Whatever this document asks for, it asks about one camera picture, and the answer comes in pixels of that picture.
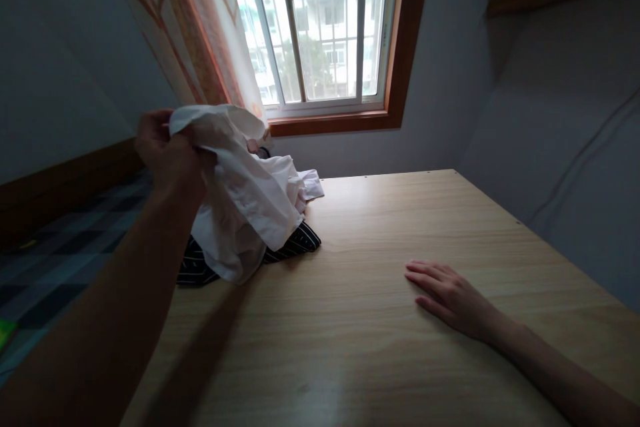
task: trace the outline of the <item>floral curtain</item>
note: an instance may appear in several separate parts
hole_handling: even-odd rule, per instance
[[[267,125],[237,0],[127,1],[183,105],[232,103]]]

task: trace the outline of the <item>wall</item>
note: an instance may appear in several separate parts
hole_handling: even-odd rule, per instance
[[[0,0],[0,184],[135,134],[177,100],[124,0]]]
[[[574,155],[640,87],[639,31],[640,0],[576,0],[530,15],[460,172],[527,222]],[[640,311],[640,107],[590,151],[529,226]]]
[[[457,165],[493,88],[487,0],[425,0],[401,129],[275,139],[322,177]]]
[[[0,0],[0,184],[133,130],[27,0]]]

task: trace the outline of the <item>white cloth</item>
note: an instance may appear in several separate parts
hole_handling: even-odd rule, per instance
[[[207,198],[191,235],[207,265],[223,279],[242,284],[260,266],[268,246],[280,249],[304,216],[305,203],[324,195],[317,172],[298,174],[290,156],[260,159],[247,151],[248,138],[265,126],[234,105],[190,105],[174,111],[169,133],[188,125],[201,154]]]

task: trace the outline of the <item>forearm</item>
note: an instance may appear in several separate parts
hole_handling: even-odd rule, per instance
[[[640,409],[564,357],[527,326],[506,319],[490,341],[577,426],[626,426]]]
[[[5,418],[120,421],[162,331],[196,211],[152,193],[99,277],[10,377]]]

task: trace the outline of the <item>window sill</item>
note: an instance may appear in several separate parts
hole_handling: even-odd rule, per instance
[[[272,137],[395,129],[400,128],[401,125],[401,115],[392,115],[385,110],[269,120],[269,130]]]

